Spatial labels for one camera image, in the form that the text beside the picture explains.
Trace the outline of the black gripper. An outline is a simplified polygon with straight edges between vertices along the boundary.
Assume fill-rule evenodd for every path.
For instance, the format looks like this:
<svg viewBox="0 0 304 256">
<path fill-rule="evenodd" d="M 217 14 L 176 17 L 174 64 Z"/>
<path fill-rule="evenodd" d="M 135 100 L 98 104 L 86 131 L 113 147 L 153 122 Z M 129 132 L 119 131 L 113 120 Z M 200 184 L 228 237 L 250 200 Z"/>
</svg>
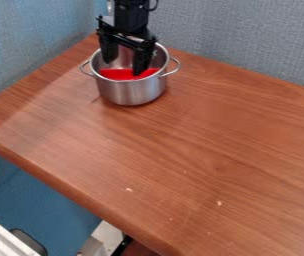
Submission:
<svg viewBox="0 0 304 256">
<path fill-rule="evenodd" d="M 155 36 L 147 29 L 149 13 L 157 5 L 150 0 L 113 0 L 111 13 L 97 17 L 97 36 L 102 59 L 109 64 L 118 56 L 118 46 L 133 49 L 133 75 L 149 67 Z"/>
</svg>

